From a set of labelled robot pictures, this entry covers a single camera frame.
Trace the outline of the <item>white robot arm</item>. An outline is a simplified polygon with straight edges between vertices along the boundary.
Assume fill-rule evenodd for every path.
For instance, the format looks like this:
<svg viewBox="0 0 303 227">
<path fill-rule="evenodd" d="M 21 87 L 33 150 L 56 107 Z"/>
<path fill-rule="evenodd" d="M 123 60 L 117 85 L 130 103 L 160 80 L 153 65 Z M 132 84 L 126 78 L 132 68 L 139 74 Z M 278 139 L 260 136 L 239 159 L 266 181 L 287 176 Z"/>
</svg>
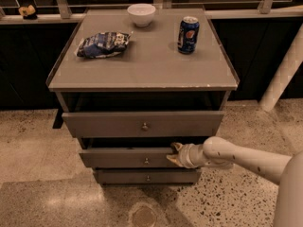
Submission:
<svg viewBox="0 0 303 227">
<path fill-rule="evenodd" d="M 202 144 L 172 143 L 167 159 L 179 167 L 219 167 L 236 164 L 276 184 L 273 227 L 303 227 L 303 152 L 287 156 L 234 145 L 212 136 Z"/>
</svg>

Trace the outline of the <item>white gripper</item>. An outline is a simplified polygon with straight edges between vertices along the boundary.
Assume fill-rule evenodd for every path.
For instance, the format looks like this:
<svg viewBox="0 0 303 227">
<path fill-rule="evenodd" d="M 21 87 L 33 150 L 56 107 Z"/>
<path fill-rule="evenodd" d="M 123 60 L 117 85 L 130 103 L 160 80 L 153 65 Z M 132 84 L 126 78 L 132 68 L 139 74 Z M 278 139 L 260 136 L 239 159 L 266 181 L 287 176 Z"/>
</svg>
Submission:
<svg viewBox="0 0 303 227">
<path fill-rule="evenodd" d="M 174 151 L 178 154 L 167 155 L 167 159 L 179 167 L 197 168 L 204 166 L 208 162 L 208 158 L 203 151 L 203 145 L 181 144 L 173 142 L 170 144 Z"/>
</svg>

